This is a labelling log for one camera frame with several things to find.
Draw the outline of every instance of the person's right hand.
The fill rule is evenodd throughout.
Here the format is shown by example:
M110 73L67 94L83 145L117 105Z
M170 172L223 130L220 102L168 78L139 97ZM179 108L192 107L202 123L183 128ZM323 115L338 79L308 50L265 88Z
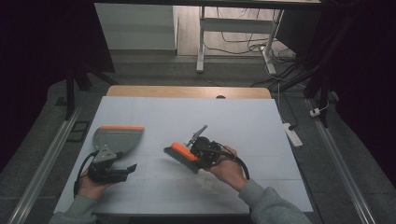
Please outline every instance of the person's right hand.
M222 148L222 151L231 152L236 156L236 150L227 147ZM243 170L241 166L232 159L226 156L220 156L219 163L215 166L212 166L208 169L210 173L212 173L217 179L223 181L224 183L230 185L233 189L236 189L238 192L246 185L248 180L244 177Z

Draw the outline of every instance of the gray floor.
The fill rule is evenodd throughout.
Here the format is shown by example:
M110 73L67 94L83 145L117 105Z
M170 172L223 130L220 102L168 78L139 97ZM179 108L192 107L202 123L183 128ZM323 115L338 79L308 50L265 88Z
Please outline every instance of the gray floor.
M207 58L205 72L195 73L194 57L172 55L113 55L117 74L109 74L121 84L130 85L180 85L180 86L230 86L248 87L252 83L268 79L261 58ZM281 71L285 64L277 64ZM54 206L64 190L64 184L81 149L84 135L78 129L92 122L101 97L109 87L107 83L90 75L92 89L89 92L76 90L77 100L86 97L77 118L79 127L68 135L68 141L40 191L26 223L47 223ZM256 86L262 88L269 82ZM301 86L279 95L279 111L285 121L295 123L295 129L304 146L294 148L293 153L304 178L306 190L314 207L306 215L313 223L361 223L344 183L335 169L328 149L318 132L316 121L309 116L307 100ZM64 81L49 89L49 98L26 136L20 149L0 174L0 223L6 223L20 200L31 177L60 128L65 106L59 102L65 97ZM378 223L396 223L396 190L372 158L359 138L350 131L334 110L331 100L328 121L330 132L340 148L351 173L370 205ZM105 223L128 223L128 217L101 217ZM191 223L190 219L172 220L173 223ZM131 218L131 223L169 223L169 219Z

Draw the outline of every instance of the dark background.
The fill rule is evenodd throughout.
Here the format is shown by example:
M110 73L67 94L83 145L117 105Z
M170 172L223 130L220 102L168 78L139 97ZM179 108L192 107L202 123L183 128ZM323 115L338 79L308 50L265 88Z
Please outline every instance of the dark background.
M114 72L89 1L0 0L1 170L72 66Z
M329 68L331 88L340 98L338 113L370 150L393 186L396 186L395 5L394 1L367 1Z

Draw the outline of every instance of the hand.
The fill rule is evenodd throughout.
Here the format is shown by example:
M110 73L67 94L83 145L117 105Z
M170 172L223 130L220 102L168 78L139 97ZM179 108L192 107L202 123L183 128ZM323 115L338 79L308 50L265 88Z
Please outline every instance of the hand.
M98 184L93 182L88 176L88 171L82 173L79 179L78 195L85 196L98 201L105 189L113 184Z
M225 152L231 152L236 156L236 150L231 147L225 146L225 148L222 148L221 150ZM244 177L241 166L236 161L233 161L226 156L220 156L219 163L210 167L208 171L212 173L217 179L230 185L238 192L241 191L241 189L248 182L248 180Z

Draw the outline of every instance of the metal frame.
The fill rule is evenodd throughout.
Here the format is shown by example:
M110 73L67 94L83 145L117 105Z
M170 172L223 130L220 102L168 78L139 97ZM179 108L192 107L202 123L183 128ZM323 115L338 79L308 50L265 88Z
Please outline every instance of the metal frame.
M163 6L191 6L191 7L249 7L267 9L294 9L294 10L348 10L350 5L338 4L335 1L324 3L302 3L296 1L276 0L95 0L95 3L116 3L135 5L163 5Z
M46 155L43 160L40 162L35 174L32 177L29 185L27 186L25 192L21 196L18 205L15 207L14 212L12 213L10 219L8 220L8 224L11 223L24 223L26 218L29 216L30 211L37 199L37 196L41 189L43 188L48 175L58 158L61 149L64 146L64 142L66 141L67 135L70 133L70 130L73 128L73 124L75 123L79 112L81 111L82 106L84 105L86 100L86 94L83 94L83 98L81 102L78 104L75 112L71 115L69 120L65 120L62 123L61 128L56 133L55 138L53 139L49 149L47 150Z
M205 7L200 7L200 35L197 56L197 73L204 72L205 32L229 32L229 33L249 33L249 34L266 34L269 35L268 42L262 51L267 70L270 75L275 75L276 70L272 63L269 52L274 41L276 30L280 22L283 10L280 10L273 21L255 21L242 19L223 19L223 18L206 18Z
M306 99L306 103L308 108L310 109L313 108L309 100ZM373 212L371 211L368 203L364 199L364 196L361 193L361 189L359 188L355 179L353 178L352 174L349 172L347 163L344 161L344 158L341 155L338 146L335 144L334 140L332 139L332 134L329 132L329 129L326 128L319 119L316 119L315 123L317 125L318 131L322 137L322 140L326 148L329 150L334 166L344 182L346 191L349 193L351 201L355 205L356 211L359 217L361 218L361 223L365 223L365 224L376 223L375 218L373 216Z

